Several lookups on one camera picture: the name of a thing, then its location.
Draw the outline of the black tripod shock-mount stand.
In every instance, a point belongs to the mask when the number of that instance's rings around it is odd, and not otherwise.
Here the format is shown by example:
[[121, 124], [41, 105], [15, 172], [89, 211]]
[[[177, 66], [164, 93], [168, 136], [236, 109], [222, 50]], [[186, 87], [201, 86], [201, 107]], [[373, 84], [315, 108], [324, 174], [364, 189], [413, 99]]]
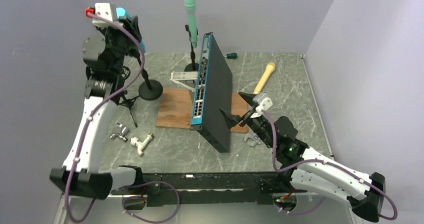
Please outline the black tripod shock-mount stand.
[[[123, 80], [126, 81], [130, 77], [130, 75], [131, 75], [131, 70], [127, 66], [123, 66], [123, 72], [121, 74]], [[133, 98], [128, 99], [126, 97], [127, 94], [128, 94], [128, 91], [125, 89], [122, 92], [122, 95], [121, 95], [123, 101], [121, 101], [118, 105], [128, 108], [129, 113], [130, 113], [130, 116], [131, 116], [131, 118], [133, 120], [134, 126], [137, 128], [138, 127], [138, 123], [137, 123], [136, 118], [135, 118], [135, 115], [133, 113], [133, 106], [134, 106], [137, 98], [139, 98], [139, 96], [136, 96], [136, 97], [133, 97]]]

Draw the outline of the blue microphone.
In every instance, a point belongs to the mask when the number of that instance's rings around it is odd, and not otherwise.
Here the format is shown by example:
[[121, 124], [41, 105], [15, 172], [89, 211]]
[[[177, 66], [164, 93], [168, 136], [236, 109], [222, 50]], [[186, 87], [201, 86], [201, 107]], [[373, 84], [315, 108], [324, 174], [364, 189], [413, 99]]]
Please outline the blue microphone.
[[133, 37], [135, 37], [139, 41], [139, 44], [143, 52], [145, 53], [146, 47], [143, 43], [142, 35], [140, 32], [138, 16], [130, 16], [130, 14], [123, 7], [117, 7], [116, 14], [118, 21], [130, 34], [132, 34]]

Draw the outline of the beige microphone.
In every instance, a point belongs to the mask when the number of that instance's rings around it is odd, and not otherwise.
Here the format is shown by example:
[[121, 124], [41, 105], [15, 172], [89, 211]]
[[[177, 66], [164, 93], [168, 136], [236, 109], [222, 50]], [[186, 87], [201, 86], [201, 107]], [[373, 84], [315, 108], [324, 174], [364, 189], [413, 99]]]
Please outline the beige microphone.
[[262, 91], [269, 77], [274, 72], [275, 68], [276, 68], [276, 64], [274, 62], [269, 62], [266, 65], [261, 78], [259, 79], [256, 87], [254, 88], [253, 94], [259, 94]]

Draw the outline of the black round-base mic stand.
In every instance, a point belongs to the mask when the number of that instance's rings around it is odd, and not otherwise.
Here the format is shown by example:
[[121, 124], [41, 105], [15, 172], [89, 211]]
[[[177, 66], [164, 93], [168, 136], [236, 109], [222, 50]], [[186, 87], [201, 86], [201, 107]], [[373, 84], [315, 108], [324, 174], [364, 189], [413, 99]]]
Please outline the black round-base mic stand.
[[147, 101], [158, 99], [163, 93], [162, 84], [157, 80], [149, 79], [147, 71], [142, 67], [143, 61], [140, 59], [140, 57], [137, 57], [136, 59], [140, 65], [140, 72], [138, 77], [142, 76], [144, 82], [138, 87], [138, 95], [130, 98], [129, 100], [131, 102], [135, 102], [137, 98], [141, 98]]

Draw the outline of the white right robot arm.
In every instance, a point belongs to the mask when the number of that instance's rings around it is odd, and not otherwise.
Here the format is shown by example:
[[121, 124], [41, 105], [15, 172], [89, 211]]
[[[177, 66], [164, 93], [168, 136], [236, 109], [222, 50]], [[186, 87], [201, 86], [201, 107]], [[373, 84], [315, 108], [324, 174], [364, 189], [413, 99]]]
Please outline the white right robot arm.
[[251, 109], [243, 116], [221, 110], [228, 127], [247, 125], [271, 148], [277, 172], [276, 187], [282, 191], [303, 190], [341, 202], [363, 220], [377, 223], [385, 194], [385, 177], [346, 167], [297, 139], [298, 130], [287, 116], [273, 120], [268, 113], [273, 102], [265, 92], [240, 92]]

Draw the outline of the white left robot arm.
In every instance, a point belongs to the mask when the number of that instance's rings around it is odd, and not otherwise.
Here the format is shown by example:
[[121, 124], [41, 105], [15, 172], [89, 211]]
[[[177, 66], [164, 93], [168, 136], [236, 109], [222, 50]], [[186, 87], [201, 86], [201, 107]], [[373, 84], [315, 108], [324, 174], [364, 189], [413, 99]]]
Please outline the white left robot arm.
[[114, 24], [99, 28], [98, 35], [88, 37], [82, 44], [87, 76], [83, 115], [67, 158], [49, 175], [67, 197], [104, 200], [120, 188], [137, 194], [144, 187], [140, 167], [121, 165], [100, 171], [104, 138], [126, 86], [125, 57], [144, 61], [138, 22], [137, 16], [119, 17]]

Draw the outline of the black green-mic stand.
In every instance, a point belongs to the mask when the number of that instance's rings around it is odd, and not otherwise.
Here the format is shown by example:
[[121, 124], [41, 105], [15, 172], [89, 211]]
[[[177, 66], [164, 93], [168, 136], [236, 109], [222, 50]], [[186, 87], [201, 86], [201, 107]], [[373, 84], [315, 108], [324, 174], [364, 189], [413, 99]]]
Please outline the black green-mic stand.
[[[188, 32], [189, 40], [191, 41], [192, 35], [191, 35], [190, 30], [189, 30], [189, 25], [186, 24], [184, 27], [185, 27], [185, 30]], [[184, 68], [184, 71], [185, 72], [197, 72], [199, 70], [199, 64], [196, 63], [196, 54], [195, 54], [195, 50], [194, 50], [192, 42], [190, 42], [190, 48], [191, 48], [191, 51], [190, 51], [191, 63], [186, 65], [186, 67]]]

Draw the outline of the green microphone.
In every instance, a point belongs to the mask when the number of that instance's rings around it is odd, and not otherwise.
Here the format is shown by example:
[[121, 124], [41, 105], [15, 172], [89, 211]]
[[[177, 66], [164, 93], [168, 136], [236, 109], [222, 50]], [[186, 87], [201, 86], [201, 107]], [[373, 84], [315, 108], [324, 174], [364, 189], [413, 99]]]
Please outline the green microphone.
[[188, 29], [190, 32], [190, 42], [193, 48], [197, 47], [198, 26], [196, 19], [196, 0], [184, 0], [184, 7], [187, 12]]

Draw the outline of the wooden board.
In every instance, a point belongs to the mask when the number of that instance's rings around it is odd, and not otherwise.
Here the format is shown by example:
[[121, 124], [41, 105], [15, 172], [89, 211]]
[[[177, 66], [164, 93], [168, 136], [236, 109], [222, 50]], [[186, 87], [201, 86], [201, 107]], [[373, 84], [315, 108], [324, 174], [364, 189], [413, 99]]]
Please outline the wooden board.
[[[190, 91], [183, 88], [165, 88], [161, 95], [156, 127], [190, 129], [192, 101]], [[232, 93], [231, 113], [242, 116], [248, 111], [248, 104], [239, 96]], [[247, 133], [248, 127], [239, 125], [231, 129], [233, 133]]]

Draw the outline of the chrome faucet fitting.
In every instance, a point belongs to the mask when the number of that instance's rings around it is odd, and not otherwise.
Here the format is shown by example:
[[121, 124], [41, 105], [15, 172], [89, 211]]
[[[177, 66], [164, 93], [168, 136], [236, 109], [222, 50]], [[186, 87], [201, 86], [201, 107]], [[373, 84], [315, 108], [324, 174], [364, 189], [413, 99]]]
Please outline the chrome faucet fitting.
[[119, 132], [111, 133], [109, 135], [109, 138], [111, 140], [114, 140], [116, 138], [119, 138], [123, 142], [127, 142], [128, 141], [128, 138], [126, 137], [126, 135], [130, 132], [130, 129], [127, 126], [125, 126], [122, 123], [120, 123], [120, 122], [116, 122], [115, 123], [115, 126], [120, 128]]

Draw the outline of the white pipe valve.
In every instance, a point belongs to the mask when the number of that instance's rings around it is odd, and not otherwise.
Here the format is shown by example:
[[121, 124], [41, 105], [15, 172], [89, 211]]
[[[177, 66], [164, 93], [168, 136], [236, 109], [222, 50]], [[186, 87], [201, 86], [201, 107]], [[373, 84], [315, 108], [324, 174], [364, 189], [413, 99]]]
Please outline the white pipe valve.
[[140, 138], [136, 136], [132, 136], [130, 138], [130, 144], [137, 148], [137, 153], [139, 156], [142, 156], [144, 154], [143, 150], [146, 148], [148, 143], [154, 139], [154, 134], [151, 132], [149, 133], [145, 139], [141, 140]]

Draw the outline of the red-handled adjustable wrench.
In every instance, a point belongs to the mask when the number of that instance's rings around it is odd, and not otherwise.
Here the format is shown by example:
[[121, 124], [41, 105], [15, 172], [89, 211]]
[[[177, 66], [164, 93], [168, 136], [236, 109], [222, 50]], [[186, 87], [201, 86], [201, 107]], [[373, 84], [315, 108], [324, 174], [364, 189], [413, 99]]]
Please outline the red-handled adjustable wrench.
[[259, 136], [257, 134], [252, 133], [252, 132], [246, 133], [244, 135], [244, 142], [247, 142], [248, 140], [252, 141], [252, 143], [250, 144], [251, 147], [254, 147], [256, 145], [260, 145], [262, 143]]

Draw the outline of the blue network switch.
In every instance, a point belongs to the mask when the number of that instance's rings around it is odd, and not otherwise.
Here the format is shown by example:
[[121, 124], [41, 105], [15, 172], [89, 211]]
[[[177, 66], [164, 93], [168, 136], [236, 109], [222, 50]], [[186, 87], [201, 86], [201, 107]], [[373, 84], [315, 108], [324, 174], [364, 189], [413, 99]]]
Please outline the blue network switch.
[[219, 153], [230, 151], [230, 128], [223, 112], [230, 113], [233, 74], [215, 39], [204, 34], [199, 58], [190, 130], [198, 132]]

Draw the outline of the green-handled screwdriver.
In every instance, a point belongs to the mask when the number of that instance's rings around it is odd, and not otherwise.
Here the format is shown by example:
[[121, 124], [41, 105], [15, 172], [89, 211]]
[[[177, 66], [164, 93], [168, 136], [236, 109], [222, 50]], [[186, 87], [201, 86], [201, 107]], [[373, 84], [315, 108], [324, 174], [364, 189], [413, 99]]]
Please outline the green-handled screwdriver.
[[227, 59], [236, 59], [238, 57], [238, 54], [236, 52], [227, 53], [224, 57]]

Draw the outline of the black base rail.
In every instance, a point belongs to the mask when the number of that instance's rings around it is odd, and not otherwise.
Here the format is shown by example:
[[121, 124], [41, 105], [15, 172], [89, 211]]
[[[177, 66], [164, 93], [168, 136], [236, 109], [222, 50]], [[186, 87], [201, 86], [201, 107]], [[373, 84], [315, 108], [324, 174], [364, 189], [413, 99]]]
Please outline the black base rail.
[[120, 187], [113, 195], [143, 195], [148, 207], [188, 204], [256, 203], [271, 205], [272, 198], [300, 193], [291, 178], [275, 171], [144, 173], [147, 187]]

